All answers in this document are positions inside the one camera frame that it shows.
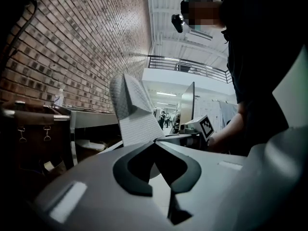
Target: metal railing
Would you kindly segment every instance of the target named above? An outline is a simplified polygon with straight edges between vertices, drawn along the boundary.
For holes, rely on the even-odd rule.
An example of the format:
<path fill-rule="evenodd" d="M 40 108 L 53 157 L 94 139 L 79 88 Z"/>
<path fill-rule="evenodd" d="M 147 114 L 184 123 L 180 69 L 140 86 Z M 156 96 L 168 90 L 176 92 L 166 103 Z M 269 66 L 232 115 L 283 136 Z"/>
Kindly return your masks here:
<path fill-rule="evenodd" d="M 221 69 L 214 68 L 202 63 L 180 58 L 169 58 L 154 55 L 148 55 L 148 57 L 150 58 L 149 68 L 181 71 L 216 79 L 224 83 L 232 82 L 232 77 L 229 70 L 223 71 Z"/>

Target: black cable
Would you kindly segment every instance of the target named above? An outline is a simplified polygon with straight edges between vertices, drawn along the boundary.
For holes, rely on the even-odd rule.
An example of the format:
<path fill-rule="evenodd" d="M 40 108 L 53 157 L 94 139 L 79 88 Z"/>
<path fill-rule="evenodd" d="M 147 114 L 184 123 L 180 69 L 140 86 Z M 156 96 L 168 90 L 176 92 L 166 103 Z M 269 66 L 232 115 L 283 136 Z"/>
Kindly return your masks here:
<path fill-rule="evenodd" d="M 29 20 L 27 20 L 27 22 L 23 25 L 23 27 L 18 31 L 18 33 L 15 35 L 15 37 L 13 38 L 12 42 L 10 43 L 8 49 L 6 50 L 4 56 L 3 56 L 3 59 L 2 59 L 2 62 L 0 64 L 0 78 L 2 76 L 2 73 L 3 73 L 3 70 L 8 62 L 8 60 L 13 56 L 15 55 L 16 53 L 13 52 L 12 55 L 9 55 L 13 46 L 15 45 L 15 43 L 17 42 L 17 40 L 19 39 L 20 35 L 25 31 L 25 29 L 27 28 L 27 26 L 31 23 L 31 21 L 33 20 L 34 18 L 34 15 L 35 15 L 35 12 L 37 11 L 38 9 L 38 2 L 37 0 L 32 0 L 31 1 L 34 5 L 34 11 L 30 17 Z"/>

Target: people in background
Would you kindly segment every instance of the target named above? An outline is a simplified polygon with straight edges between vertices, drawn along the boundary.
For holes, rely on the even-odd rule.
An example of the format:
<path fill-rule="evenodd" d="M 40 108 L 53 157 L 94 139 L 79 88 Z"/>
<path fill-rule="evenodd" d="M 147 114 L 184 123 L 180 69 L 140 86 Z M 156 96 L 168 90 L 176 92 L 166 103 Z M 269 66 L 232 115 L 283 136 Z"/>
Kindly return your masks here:
<path fill-rule="evenodd" d="M 171 128 L 170 134 L 178 133 L 179 127 L 180 127 L 180 118 L 181 118 L 181 113 L 177 112 L 176 115 L 173 118 L 172 128 Z"/>
<path fill-rule="evenodd" d="M 169 113 L 167 113 L 167 115 L 166 115 L 166 120 L 165 120 L 165 123 L 166 123 L 166 125 L 167 125 L 167 128 L 168 128 L 168 126 L 169 126 L 169 121 L 170 121 L 170 115 L 169 115 Z"/>
<path fill-rule="evenodd" d="M 160 114 L 160 117 L 159 117 L 159 125 L 160 125 L 162 130 L 164 130 L 165 118 L 166 118 L 165 112 L 162 111 L 162 113 Z"/>

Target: brick wall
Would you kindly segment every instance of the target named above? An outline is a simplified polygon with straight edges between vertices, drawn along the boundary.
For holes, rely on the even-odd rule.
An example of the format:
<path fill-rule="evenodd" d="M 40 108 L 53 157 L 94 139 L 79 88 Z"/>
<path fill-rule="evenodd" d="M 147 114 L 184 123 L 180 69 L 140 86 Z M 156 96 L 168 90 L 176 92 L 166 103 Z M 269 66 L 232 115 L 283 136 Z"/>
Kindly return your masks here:
<path fill-rule="evenodd" d="M 34 20 L 2 74 L 0 99 L 50 105 L 64 87 L 67 105 L 112 112 L 109 83 L 141 79 L 151 45 L 147 0 L 37 0 Z M 8 43 L 34 10 L 30 5 Z"/>

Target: plastic bottle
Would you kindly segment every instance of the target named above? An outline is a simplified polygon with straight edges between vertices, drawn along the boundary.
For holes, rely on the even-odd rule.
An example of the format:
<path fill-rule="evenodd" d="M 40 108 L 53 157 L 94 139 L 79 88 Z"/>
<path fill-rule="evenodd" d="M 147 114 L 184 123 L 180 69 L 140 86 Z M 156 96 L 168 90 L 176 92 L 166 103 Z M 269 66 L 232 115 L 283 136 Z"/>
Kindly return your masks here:
<path fill-rule="evenodd" d="M 63 105 L 63 100 L 64 100 L 64 96 L 63 96 L 63 89 L 60 88 L 58 94 L 55 96 L 54 98 L 54 104 L 57 106 L 62 106 Z"/>

